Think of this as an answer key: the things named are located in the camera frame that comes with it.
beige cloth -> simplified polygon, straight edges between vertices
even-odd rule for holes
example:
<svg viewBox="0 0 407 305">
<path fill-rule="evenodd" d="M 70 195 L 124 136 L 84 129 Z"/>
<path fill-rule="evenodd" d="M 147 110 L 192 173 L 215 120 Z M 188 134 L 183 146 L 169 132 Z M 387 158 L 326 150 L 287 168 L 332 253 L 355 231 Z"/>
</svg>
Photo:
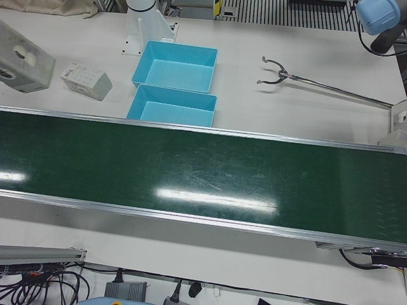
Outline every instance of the beige cloth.
<svg viewBox="0 0 407 305">
<path fill-rule="evenodd" d="M 97 13 L 93 0 L 0 0 L 0 6 L 18 11 L 62 16 Z"/>
</svg>

metal rod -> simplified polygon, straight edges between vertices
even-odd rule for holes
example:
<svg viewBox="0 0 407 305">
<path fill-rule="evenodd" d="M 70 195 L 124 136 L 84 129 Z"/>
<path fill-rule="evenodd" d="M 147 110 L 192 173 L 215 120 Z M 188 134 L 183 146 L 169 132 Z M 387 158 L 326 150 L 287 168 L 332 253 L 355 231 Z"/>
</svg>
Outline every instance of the metal rod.
<svg viewBox="0 0 407 305">
<path fill-rule="evenodd" d="M 320 87 L 320 88 L 323 88 L 323 89 L 331 90 L 331 91 L 334 91 L 334 92 L 337 92 L 337 93 L 341 93 L 343 95 L 347 95 L 349 97 L 359 98 L 361 100 L 364 100 L 366 102 L 371 103 L 372 106 L 375 106 L 377 108 L 391 110 L 391 108 L 393 106 L 392 104 L 383 102 L 381 100 L 376 100 L 374 98 L 365 97 L 365 96 L 360 95 L 360 94 L 356 94 L 356 93 L 353 93 L 353 92 L 349 92 L 349 91 L 345 91 L 345 90 L 342 90 L 342 89 L 339 89 L 339 88 L 328 86 L 328 85 L 325 85 L 325 84 L 322 84 L 322 83 L 318 83 L 317 81 L 312 81 L 311 79 L 301 78 L 299 76 L 291 75 L 291 74 L 288 74 L 286 72 L 280 71 L 279 76 L 284 76 L 285 78 L 292 79 L 293 81 L 300 81 L 302 83 L 306 83 L 306 84 L 317 86 L 317 87 Z"/>
</svg>

blue object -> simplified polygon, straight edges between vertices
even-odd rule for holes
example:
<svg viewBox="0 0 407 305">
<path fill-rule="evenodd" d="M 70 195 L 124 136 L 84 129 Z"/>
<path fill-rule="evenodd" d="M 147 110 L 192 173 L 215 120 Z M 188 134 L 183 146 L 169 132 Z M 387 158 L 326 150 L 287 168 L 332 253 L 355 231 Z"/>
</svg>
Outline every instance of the blue object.
<svg viewBox="0 0 407 305">
<path fill-rule="evenodd" d="M 211 127 L 216 100 L 215 95 L 139 85 L 127 118 Z"/>
<path fill-rule="evenodd" d="M 365 31 L 377 35 L 399 24 L 400 8 L 395 0 L 361 0 L 356 12 Z"/>
<path fill-rule="evenodd" d="M 78 305 L 152 305 L 146 302 L 113 299 L 111 297 L 96 297 L 94 299 L 81 301 Z"/>
<path fill-rule="evenodd" d="M 149 41 L 133 83 L 208 93 L 216 59 L 216 49 Z"/>
</svg>

white box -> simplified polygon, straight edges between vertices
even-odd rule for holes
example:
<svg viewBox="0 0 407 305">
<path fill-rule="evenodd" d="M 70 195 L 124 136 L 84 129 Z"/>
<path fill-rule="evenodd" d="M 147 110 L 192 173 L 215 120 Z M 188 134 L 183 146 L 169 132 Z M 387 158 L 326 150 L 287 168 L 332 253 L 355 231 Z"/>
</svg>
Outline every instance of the white box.
<svg viewBox="0 0 407 305">
<path fill-rule="evenodd" d="M 61 78 L 72 91 L 82 93 L 97 100 L 103 100 L 113 87 L 105 72 L 76 62 L 71 63 L 66 68 Z"/>
</svg>

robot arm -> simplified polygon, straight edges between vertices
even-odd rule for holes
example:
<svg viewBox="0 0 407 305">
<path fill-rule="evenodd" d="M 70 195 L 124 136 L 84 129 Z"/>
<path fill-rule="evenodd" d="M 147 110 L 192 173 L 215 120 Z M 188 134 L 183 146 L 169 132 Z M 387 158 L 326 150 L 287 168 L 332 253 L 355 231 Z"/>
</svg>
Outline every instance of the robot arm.
<svg viewBox="0 0 407 305">
<path fill-rule="evenodd" d="M 371 44 L 376 53 L 388 52 L 407 27 L 405 0 L 361 0 L 356 12 L 368 34 L 380 34 Z"/>
</svg>

